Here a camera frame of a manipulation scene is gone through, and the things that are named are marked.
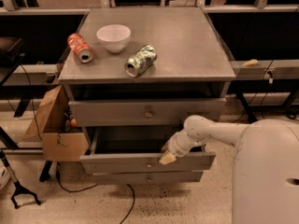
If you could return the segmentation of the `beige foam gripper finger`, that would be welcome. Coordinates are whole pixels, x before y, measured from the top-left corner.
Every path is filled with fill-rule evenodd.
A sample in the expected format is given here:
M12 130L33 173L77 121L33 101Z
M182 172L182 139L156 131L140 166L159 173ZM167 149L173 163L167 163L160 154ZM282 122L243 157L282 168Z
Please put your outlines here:
M172 152L167 150L163 154L163 156L159 159L159 163L163 165L167 165L174 162L176 159L177 159L176 156Z

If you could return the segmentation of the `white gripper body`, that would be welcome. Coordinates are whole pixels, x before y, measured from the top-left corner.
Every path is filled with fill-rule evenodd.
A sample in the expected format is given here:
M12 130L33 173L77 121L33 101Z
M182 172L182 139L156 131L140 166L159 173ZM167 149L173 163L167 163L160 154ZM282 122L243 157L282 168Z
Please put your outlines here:
M203 146L209 137L192 136L186 133L185 130L176 132L162 147L162 152L169 152L176 157L183 157L187 155L194 147Z

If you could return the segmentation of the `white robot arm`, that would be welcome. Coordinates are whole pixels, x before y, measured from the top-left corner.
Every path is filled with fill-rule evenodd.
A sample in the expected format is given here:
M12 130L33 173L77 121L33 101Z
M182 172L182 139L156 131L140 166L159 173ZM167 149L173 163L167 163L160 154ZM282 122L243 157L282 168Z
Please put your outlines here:
M164 145L160 163L172 163L210 138L235 147L232 224L299 224L298 123L239 124L189 116Z

